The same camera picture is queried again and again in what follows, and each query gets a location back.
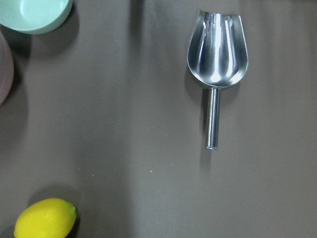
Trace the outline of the metal ice scoop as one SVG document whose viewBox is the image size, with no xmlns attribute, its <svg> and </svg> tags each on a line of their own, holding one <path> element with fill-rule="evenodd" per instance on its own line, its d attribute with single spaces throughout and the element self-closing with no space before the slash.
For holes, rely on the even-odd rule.
<svg viewBox="0 0 317 238">
<path fill-rule="evenodd" d="M 241 16 L 199 11 L 187 65 L 191 74 L 210 90 L 206 148 L 216 150 L 220 92 L 238 84 L 249 65 Z"/>
</svg>

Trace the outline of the yellow lemon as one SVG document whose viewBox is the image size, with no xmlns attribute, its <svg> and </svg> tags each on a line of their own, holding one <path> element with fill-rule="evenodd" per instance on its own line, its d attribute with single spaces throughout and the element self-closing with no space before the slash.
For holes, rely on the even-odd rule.
<svg viewBox="0 0 317 238">
<path fill-rule="evenodd" d="M 17 218 L 15 238 L 65 238 L 77 218 L 75 206 L 60 198 L 41 200 L 25 209 Z"/>
</svg>

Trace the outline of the pink bowl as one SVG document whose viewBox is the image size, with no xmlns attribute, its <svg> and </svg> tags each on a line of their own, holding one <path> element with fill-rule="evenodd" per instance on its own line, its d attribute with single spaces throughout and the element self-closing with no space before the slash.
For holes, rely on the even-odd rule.
<svg viewBox="0 0 317 238">
<path fill-rule="evenodd" d="M 10 47 L 0 33 L 0 104 L 2 105 L 12 87 L 14 78 L 14 63 Z"/>
</svg>

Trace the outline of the mint green bowl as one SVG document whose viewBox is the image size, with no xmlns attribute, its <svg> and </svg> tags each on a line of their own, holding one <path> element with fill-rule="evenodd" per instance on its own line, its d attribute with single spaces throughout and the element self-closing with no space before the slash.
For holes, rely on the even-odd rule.
<svg viewBox="0 0 317 238">
<path fill-rule="evenodd" d="M 72 0 L 2 0 L 0 24 L 26 34 L 58 28 L 70 14 Z"/>
</svg>

